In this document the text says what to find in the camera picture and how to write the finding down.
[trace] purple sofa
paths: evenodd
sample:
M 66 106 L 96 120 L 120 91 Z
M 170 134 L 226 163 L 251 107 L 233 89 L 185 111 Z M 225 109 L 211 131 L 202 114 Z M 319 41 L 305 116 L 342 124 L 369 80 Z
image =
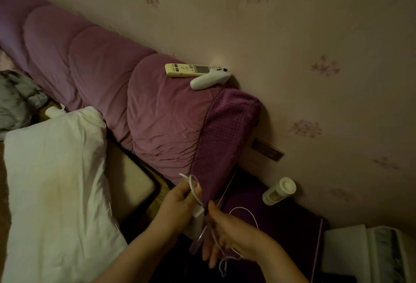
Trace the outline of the purple sofa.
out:
M 0 0 L 0 47 L 72 111 L 93 106 L 122 145 L 175 184 L 192 173 L 215 197 L 260 113 L 257 98 L 169 78 L 180 62 L 46 0 Z

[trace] wall socket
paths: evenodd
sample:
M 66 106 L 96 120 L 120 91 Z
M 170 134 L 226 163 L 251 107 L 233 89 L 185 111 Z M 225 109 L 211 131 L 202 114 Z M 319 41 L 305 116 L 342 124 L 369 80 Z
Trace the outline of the wall socket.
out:
M 284 156 L 282 151 L 279 151 L 258 138 L 254 139 L 253 144 L 251 144 L 251 148 L 274 161 L 279 161 Z

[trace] white game controller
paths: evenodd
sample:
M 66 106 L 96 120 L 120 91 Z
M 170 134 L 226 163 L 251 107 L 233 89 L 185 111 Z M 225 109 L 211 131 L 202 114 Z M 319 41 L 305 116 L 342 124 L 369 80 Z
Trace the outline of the white game controller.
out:
M 209 70 L 209 73 L 196 77 L 190 81 L 190 87 L 193 90 L 202 90 L 215 84 L 224 85 L 226 81 L 231 77 L 231 74 L 227 72 L 226 68 L 218 68 Z

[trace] person's right hand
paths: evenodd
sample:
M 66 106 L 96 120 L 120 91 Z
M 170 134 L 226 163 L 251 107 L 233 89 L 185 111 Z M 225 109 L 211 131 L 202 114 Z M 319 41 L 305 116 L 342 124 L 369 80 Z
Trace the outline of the person's right hand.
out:
M 208 205 L 208 210 L 221 249 L 234 248 L 244 258 L 257 262 L 259 239 L 267 235 L 239 218 L 221 212 L 212 201 Z M 211 232 L 207 232 L 202 247 L 202 259 L 205 261 L 209 259 L 209 267 L 214 268 L 220 253 Z

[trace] purple surface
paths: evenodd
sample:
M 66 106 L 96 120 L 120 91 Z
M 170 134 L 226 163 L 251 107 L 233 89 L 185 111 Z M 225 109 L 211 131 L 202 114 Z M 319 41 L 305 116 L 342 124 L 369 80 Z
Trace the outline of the purple surface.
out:
M 0 46 L 67 110 L 93 106 L 114 138 L 177 184 L 195 174 L 204 201 L 237 162 L 260 113 L 257 98 L 169 78 L 180 62 L 46 0 L 0 0 Z
M 234 207 L 249 209 L 260 230 L 275 239 L 310 282 L 316 282 L 322 259 L 326 220 L 297 205 L 291 198 L 267 206 L 262 195 L 268 189 L 255 177 L 239 170 L 233 179 L 221 208 L 229 213 Z M 232 215 L 256 227 L 249 212 L 236 209 Z M 264 282 L 260 267 L 247 260 L 229 261 L 247 282 Z

